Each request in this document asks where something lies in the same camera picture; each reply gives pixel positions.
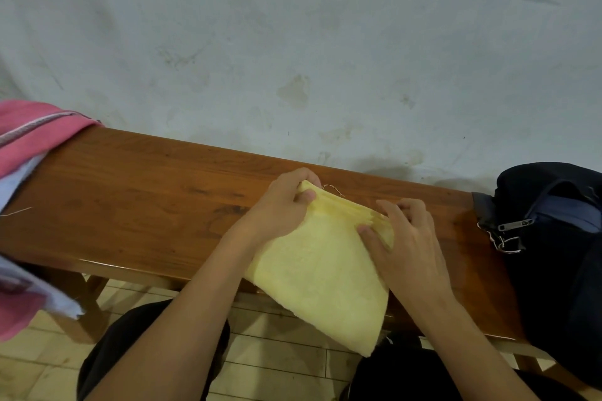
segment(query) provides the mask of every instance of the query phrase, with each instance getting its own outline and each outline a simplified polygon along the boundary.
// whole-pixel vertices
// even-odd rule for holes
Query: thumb
[[[368,227],[368,225],[360,225],[357,228],[357,233],[359,233],[359,237],[362,238],[364,246],[370,253],[372,261],[380,272],[380,267],[385,264],[387,248],[383,245],[376,232]]]
[[[315,192],[312,191],[311,189],[308,189],[304,192],[301,192],[297,195],[297,197],[295,197],[295,201],[297,203],[301,203],[305,206],[309,205],[313,200],[315,200]]]

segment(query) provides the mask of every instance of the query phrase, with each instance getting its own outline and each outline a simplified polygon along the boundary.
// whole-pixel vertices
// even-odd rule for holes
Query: white wall
[[[601,0],[0,0],[0,96],[460,189],[602,170]]]

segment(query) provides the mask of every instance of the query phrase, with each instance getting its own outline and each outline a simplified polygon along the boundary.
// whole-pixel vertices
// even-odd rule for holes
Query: yellow fabric
[[[268,243],[253,259],[245,278],[297,317],[343,344],[369,356],[387,309],[388,289],[357,235],[372,226],[389,245],[388,218],[326,192],[308,181],[316,199],[292,233]]]

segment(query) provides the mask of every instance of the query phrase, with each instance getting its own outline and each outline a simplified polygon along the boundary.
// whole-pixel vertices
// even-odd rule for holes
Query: tiled floor
[[[135,306],[176,294],[111,280],[98,301],[115,321]],[[332,401],[360,359],[271,300],[258,306],[242,294],[229,320],[230,347],[209,401]],[[73,401],[79,367],[92,347],[73,343],[38,313],[28,329],[0,343],[0,401]],[[516,365],[513,355],[504,357]]]

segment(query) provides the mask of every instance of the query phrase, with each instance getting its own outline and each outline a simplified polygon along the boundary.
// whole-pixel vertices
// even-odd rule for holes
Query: pink cloth
[[[61,108],[49,103],[26,100],[0,101],[0,136],[40,117],[63,112]],[[0,145],[0,178],[16,170],[32,157],[59,146],[91,124],[102,125],[94,119],[75,113],[44,122],[8,144]]]
[[[45,302],[46,297],[35,292],[11,294],[0,291],[0,341],[8,341],[27,328]]]

